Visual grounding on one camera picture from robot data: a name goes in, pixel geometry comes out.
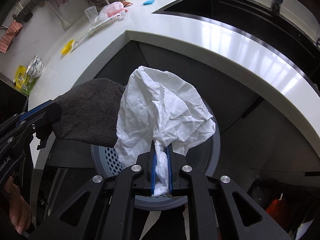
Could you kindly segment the person's left hand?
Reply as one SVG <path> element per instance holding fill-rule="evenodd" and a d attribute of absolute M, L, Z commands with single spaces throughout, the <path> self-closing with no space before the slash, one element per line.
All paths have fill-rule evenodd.
<path fill-rule="evenodd" d="M 4 190 L 9 194 L 9 218 L 15 231 L 22 235 L 32 221 L 32 211 L 28 203 L 21 196 L 20 189 L 14 184 L 12 176 L 9 177 Z"/>

